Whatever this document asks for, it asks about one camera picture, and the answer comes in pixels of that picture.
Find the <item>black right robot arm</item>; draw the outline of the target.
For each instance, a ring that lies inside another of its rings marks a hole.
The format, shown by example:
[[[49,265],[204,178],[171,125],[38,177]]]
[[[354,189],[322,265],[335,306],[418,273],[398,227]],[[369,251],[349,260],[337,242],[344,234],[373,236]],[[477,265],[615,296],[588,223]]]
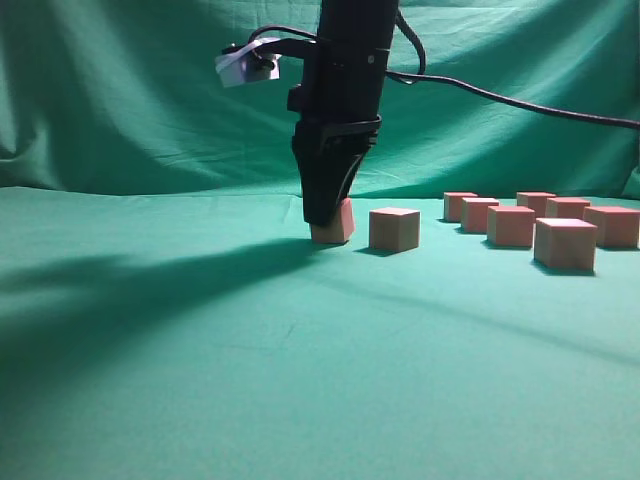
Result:
[[[379,105],[398,4],[324,1],[317,39],[287,107],[307,223],[328,225],[376,144]]]

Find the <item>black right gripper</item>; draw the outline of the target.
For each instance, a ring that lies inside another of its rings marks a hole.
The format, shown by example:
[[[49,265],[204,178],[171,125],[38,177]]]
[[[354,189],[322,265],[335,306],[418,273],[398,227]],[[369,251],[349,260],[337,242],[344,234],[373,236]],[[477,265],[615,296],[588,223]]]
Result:
[[[388,57],[387,48],[320,39],[289,92],[287,107],[300,115],[291,146],[311,225],[332,221],[377,142]]]

